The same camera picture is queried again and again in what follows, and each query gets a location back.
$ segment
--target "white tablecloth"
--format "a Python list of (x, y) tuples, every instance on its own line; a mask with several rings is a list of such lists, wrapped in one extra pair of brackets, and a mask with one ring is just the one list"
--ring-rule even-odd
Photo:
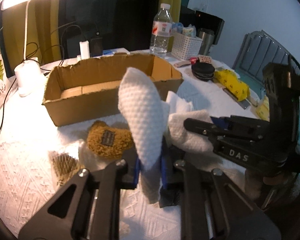
[[(177, 62), (172, 57), (166, 59), (172, 64)], [(43, 68), (57, 64), (48, 64)], [(216, 84), (192, 78), (189, 67), (178, 70), (185, 79), (178, 95), (192, 101), (195, 109), (207, 109), (210, 115), (216, 117), (231, 114), (255, 117), (250, 108), (242, 109)], [(85, 139), (88, 128), (94, 122), (90, 120), (56, 127), (46, 108), (41, 105), (43, 93), (44, 87), (24, 98), (16, 92), (5, 107), (0, 134), (0, 217), (16, 236), (20, 228), (55, 192), (47, 151), (79, 138)], [(101, 120), (108, 125), (125, 121), (120, 114)], [(242, 188), (244, 169), (227, 160), (220, 160), (216, 165), (223, 166), (228, 176), (235, 175), (235, 182)], [(130, 234), (124, 239), (180, 238), (179, 207), (160, 209), (157, 204), (148, 205), (139, 188), (123, 193), (121, 207), (122, 221), (130, 226)]]

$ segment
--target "bottle cap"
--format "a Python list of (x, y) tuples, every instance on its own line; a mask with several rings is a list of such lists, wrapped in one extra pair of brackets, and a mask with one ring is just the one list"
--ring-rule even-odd
[(167, 4), (167, 3), (162, 3), (162, 4), (160, 5), (160, 8), (167, 9), (167, 10), (169, 10), (170, 7), (171, 7), (171, 5), (169, 5), (169, 4)]

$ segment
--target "folded paper towel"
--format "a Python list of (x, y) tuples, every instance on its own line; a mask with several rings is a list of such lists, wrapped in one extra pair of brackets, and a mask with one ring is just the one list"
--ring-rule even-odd
[(190, 153), (212, 151), (213, 146), (207, 137), (189, 132), (184, 128), (183, 121), (187, 118), (212, 123), (207, 110), (170, 114), (168, 119), (170, 142), (181, 150)]
[(168, 91), (166, 102), (170, 105), (169, 114), (185, 113), (194, 110), (192, 102), (185, 101), (172, 91)]
[(169, 104), (161, 101), (145, 73), (131, 67), (122, 78), (118, 97), (118, 108), (128, 122), (141, 161), (141, 189), (149, 203), (155, 203), (159, 198), (159, 157)]

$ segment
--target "red item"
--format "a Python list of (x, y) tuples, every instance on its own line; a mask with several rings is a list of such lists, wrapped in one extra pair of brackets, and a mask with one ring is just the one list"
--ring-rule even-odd
[(158, 30), (158, 27), (155, 27), (155, 28), (152, 30), (152, 34), (154, 34), (157, 30)]
[(195, 64), (197, 62), (197, 57), (191, 57), (190, 58), (190, 62), (191, 62), (191, 65)]

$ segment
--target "bolt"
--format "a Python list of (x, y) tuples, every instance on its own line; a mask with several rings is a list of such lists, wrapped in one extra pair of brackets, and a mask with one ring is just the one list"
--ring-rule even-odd
[(222, 170), (216, 168), (216, 169), (213, 169), (212, 171), (213, 175), (215, 176), (221, 176), (223, 174)]
[(116, 165), (117, 166), (125, 166), (126, 165), (126, 161), (125, 160), (119, 160), (119, 161), (117, 161), (117, 163), (116, 163)]
[(88, 175), (89, 171), (87, 169), (82, 169), (78, 173), (79, 173), (79, 177), (85, 177)]
[(176, 167), (184, 167), (186, 165), (186, 162), (184, 160), (177, 160), (174, 165)]

